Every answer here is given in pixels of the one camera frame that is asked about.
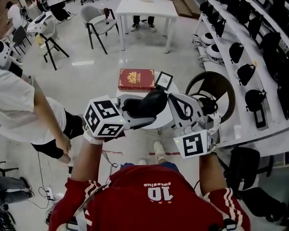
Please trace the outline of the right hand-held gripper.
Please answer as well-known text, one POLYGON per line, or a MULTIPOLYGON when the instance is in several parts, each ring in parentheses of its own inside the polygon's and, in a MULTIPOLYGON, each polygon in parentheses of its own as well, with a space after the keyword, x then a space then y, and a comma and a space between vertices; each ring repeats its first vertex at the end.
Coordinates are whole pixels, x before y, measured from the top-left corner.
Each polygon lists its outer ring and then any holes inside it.
MULTIPOLYGON (((168 104, 177 129, 183 129, 186 121, 195 121, 203 115, 198 100, 181 93, 170 93, 168 104)), ((188 125, 174 143, 183 159, 198 157, 211 153, 211 134, 205 129, 206 120, 200 118, 194 124, 188 125)))

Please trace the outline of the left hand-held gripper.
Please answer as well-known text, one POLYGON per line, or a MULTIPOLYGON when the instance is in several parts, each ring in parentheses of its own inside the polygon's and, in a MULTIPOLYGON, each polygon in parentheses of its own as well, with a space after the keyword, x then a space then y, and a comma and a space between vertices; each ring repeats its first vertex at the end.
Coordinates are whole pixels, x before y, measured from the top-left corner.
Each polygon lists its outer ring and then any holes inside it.
POLYGON ((115 98, 102 96, 89 100, 84 120, 96 138, 116 138, 124 130, 140 129, 155 122, 156 116, 127 119, 124 106, 138 106, 144 98, 123 94, 115 98))

